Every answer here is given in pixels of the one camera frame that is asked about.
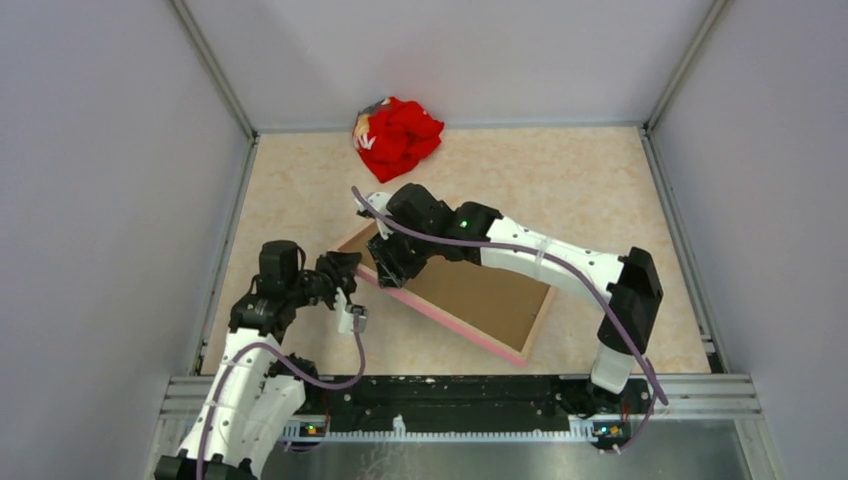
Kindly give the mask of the brown cardboard backing board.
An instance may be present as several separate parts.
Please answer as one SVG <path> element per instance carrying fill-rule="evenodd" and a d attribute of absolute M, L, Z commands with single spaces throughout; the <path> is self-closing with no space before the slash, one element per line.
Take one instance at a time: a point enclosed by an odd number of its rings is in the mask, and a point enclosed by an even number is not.
<path fill-rule="evenodd" d="M 555 289 L 506 270 L 431 258 L 403 288 L 380 288 L 366 242 L 376 223 L 363 223 L 338 242 L 362 254 L 356 275 L 379 298 L 379 320 L 416 317 L 441 325 L 480 348 L 523 367 L 556 296 Z"/>

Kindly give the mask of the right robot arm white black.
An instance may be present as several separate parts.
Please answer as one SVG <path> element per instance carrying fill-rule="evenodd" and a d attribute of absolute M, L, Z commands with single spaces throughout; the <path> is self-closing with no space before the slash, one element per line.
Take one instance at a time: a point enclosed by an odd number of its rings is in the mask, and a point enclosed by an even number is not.
<path fill-rule="evenodd" d="M 662 405 L 669 399 L 646 356 L 664 293 L 652 255 L 633 247 L 625 255 L 575 246 L 534 231 L 500 210 L 473 201 L 451 208 L 424 186 L 396 192 L 351 192 L 358 215 L 378 232 L 367 248 L 382 288 L 400 289 L 439 257 L 519 274 L 549 287 L 582 294 L 604 317 L 598 353 L 586 385 L 589 404 L 612 412 L 627 397 L 625 383 L 640 367 Z"/>

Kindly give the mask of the pink wooden picture frame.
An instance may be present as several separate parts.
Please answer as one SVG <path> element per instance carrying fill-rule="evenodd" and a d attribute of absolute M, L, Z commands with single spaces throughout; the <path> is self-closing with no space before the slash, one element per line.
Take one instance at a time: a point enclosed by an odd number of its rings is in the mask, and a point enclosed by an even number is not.
<path fill-rule="evenodd" d="M 366 326 L 378 352 L 397 359 L 424 355 L 429 373 L 524 373 L 550 307 L 554 288 L 506 270 L 441 257 L 402 288 L 377 282 L 376 262 L 366 243 L 375 222 L 360 223 L 334 249 L 359 253 L 360 286 L 355 300 L 368 310 Z"/>

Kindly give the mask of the aluminium front rail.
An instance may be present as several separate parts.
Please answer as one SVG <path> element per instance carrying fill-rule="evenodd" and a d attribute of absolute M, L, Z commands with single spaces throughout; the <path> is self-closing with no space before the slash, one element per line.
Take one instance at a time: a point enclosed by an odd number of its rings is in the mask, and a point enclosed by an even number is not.
<path fill-rule="evenodd" d="M 588 441 L 625 439 L 644 418 L 757 419 L 742 374 L 662 374 L 667 401 L 642 375 L 622 393 L 592 392 L 585 375 L 366 376 L 346 390 L 309 385 L 282 439 L 355 441 Z"/>

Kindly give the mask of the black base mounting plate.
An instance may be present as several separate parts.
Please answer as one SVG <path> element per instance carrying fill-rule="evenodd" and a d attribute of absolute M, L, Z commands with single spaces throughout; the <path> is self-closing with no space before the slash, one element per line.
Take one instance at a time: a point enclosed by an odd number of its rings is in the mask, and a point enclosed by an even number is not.
<path fill-rule="evenodd" d="M 345 390 L 309 385 L 301 417 L 330 422 L 332 433 L 382 432 L 402 418 L 413 433 L 564 432 L 579 420 L 647 412 L 648 383 L 619 394 L 585 375 L 366 375 Z"/>

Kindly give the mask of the crumpled red cloth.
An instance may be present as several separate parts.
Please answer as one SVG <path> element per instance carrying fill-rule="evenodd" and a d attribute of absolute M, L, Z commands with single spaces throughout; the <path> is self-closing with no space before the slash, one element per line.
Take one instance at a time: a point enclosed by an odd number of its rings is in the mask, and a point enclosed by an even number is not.
<path fill-rule="evenodd" d="M 387 183 L 433 154 L 444 129 L 419 102 L 389 96 L 357 113 L 351 138 L 365 167 Z"/>

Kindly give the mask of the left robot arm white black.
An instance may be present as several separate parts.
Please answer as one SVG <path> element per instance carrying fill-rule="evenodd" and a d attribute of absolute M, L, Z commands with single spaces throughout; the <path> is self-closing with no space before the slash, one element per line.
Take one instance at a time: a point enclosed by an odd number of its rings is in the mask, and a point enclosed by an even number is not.
<path fill-rule="evenodd" d="M 284 428 L 296 413 L 319 404 L 320 390 L 346 390 L 365 373 L 325 381 L 312 363 L 281 350 L 297 312 L 325 305 L 365 354 L 361 334 L 367 309 L 352 302 L 358 252 L 328 251 L 306 266 L 296 242 L 262 245 L 259 271 L 232 306 L 225 350 L 195 422 L 176 452 L 157 461 L 156 479 L 258 479 Z"/>

